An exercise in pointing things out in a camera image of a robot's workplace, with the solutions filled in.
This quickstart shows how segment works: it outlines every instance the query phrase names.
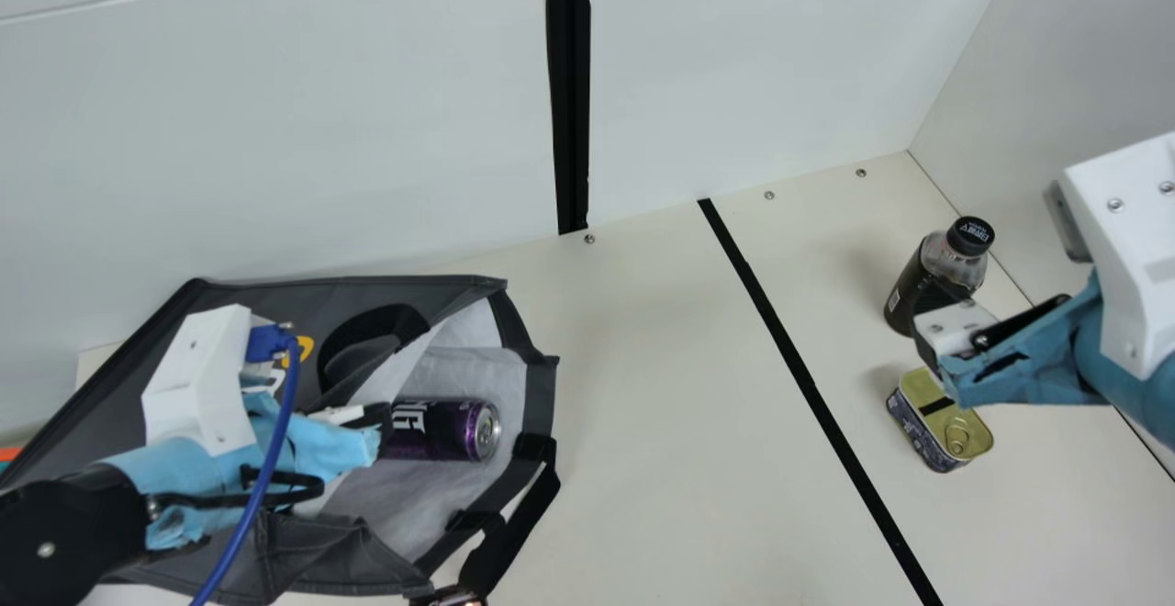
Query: dark bottle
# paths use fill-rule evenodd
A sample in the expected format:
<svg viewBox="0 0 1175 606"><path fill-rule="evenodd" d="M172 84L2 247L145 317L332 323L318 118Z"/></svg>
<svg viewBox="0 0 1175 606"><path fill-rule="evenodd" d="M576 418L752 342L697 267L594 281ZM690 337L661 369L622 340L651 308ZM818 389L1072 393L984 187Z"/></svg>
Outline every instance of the dark bottle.
<svg viewBox="0 0 1175 606"><path fill-rule="evenodd" d="M886 301L885 321L891 329L912 337L919 314L968 299L987 275L992 242L995 230L973 216L922 238Z"/></svg>

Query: tin can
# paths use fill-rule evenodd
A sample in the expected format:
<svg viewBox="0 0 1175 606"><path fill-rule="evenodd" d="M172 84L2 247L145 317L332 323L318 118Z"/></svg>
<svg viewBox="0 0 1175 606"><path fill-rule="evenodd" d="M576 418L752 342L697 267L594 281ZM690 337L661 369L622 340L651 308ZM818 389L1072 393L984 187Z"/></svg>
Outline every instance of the tin can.
<svg viewBox="0 0 1175 606"><path fill-rule="evenodd" d="M927 466L940 473L966 466L995 443L979 415L959 409L927 368L906 372L886 408Z"/></svg>
<svg viewBox="0 0 1175 606"><path fill-rule="evenodd" d="M498 410L482 400L397 400L385 459L488 460L502 438Z"/></svg>

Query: purple can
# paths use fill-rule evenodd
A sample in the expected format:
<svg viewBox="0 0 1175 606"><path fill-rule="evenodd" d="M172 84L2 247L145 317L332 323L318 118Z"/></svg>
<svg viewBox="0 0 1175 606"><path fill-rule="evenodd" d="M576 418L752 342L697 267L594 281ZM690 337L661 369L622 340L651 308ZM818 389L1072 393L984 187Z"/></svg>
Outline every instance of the purple can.
<svg viewBox="0 0 1175 606"><path fill-rule="evenodd" d="M482 400L395 400L385 459L488 460L502 438L498 410Z"/></svg>

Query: bottle cap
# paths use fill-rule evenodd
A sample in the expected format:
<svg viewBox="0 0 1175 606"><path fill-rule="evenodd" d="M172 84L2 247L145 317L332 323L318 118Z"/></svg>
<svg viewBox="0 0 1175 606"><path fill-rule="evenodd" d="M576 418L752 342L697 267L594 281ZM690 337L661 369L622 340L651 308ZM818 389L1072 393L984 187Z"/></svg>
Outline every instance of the bottle cap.
<svg viewBox="0 0 1175 606"><path fill-rule="evenodd" d="M965 216L947 230L947 245L964 257L979 257L995 242L995 229L981 217Z"/></svg>

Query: bag handle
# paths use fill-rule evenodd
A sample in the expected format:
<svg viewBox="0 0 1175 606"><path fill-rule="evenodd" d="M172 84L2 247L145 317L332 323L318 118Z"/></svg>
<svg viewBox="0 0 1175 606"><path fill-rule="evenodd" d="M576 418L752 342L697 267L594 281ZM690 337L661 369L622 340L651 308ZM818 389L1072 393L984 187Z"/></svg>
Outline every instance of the bag handle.
<svg viewBox="0 0 1175 606"><path fill-rule="evenodd" d="M488 604L486 597L505 575L535 525L546 513L555 497L563 486L555 469L558 443L543 435L518 435L515 442L515 458L540 460L544 464L535 484L523 497L510 520L501 523L499 514L481 518L485 526L485 539L465 558L461 567L457 585L449 586L421 599L414 599L410 606L443 606L450 601L456 604Z"/></svg>
<svg viewBox="0 0 1175 606"><path fill-rule="evenodd" d="M318 392L325 396L341 381L388 351L398 351L429 329L422 314L404 304L382 305L348 318L318 348Z"/></svg>

